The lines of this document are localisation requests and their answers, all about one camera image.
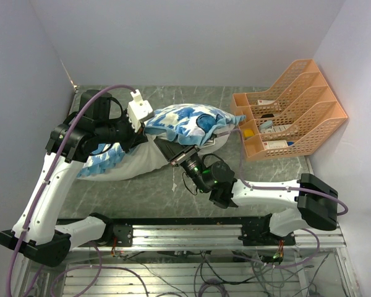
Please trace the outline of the white pillow insert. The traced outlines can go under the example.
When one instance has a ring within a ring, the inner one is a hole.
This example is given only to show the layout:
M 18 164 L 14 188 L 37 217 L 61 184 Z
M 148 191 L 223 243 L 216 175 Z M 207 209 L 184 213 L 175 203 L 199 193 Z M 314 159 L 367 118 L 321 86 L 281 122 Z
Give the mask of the white pillow insert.
M 148 141 L 138 145 L 131 153 L 123 154 L 121 161 L 113 167 L 84 167 L 77 179 L 86 181 L 122 181 L 158 170 L 168 164 L 164 155 L 154 143 L 156 136 L 147 135 Z

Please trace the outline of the blue houndstooth bear pillowcase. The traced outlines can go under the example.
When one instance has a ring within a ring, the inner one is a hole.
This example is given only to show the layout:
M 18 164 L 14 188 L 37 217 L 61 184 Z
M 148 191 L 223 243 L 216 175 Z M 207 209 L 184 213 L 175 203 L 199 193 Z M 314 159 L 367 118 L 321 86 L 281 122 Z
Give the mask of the blue houndstooth bear pillowcase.
M 144 132 L 146 136 L 162 137 L 182 145 L 196 145 L 201 150 L 200 153 L 205 155 L 221 148 L 229 136 L 219 136 L 216 145 L 209 147 L 204 146 L 207 140 L 215 134 L 234 129 L 243 120 L 244 115 L 236 116 L 214 106 L 184 103 L 156 110 L 154 117 L 145 123 Z M 88 158 L 83 168 L 111 168 L 122 160 L 125 151 L 116 143 L 100 144 L 93 153 L 94 156 Z

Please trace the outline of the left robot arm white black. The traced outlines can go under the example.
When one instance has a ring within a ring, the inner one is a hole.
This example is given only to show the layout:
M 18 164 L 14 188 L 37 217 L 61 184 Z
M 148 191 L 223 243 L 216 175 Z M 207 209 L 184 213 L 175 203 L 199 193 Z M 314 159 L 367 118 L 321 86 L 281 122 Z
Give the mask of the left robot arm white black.
M 83 220 L 58 225 L 69 189 L 92 152 L 100 144 L 119 143 L 124 151 L 141 142 L 143 123 L 153 110 L 139 90 L 121 116 L 109 117 L 117 100 L 109 91 L 91 90 L 73 112 L 50 133 L 43 169 L 22 216 L 10 230 L 0 232 L 0 245 L 48 267 L 58 266 L 70 250 L 93 241 L 108 245 L 114 237 L 112 219 L 92 213 Z

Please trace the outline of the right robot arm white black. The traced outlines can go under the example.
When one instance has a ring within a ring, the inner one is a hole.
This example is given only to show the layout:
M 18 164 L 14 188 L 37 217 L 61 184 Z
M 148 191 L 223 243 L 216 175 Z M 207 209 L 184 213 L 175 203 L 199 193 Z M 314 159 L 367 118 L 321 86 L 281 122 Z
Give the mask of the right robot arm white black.
M 261 240 L 269 245 L 293 231 L 315 228 L 333 231 L 337 227 L 338 193 L 327 183 L 310 173 L 285 182 L 253 183 L 235 177 L 235 172 L 222 159 L 207 166 L 205 157 L 194 145 L 181 145 L 164 139 L 154 141 L 172 166 L 180 166 L 195 185 L 194 194 L 209 194 L 216 206 L 247 207 L 254 204 L 277 205 L 282 212 L 268 216 L 260 230 Z

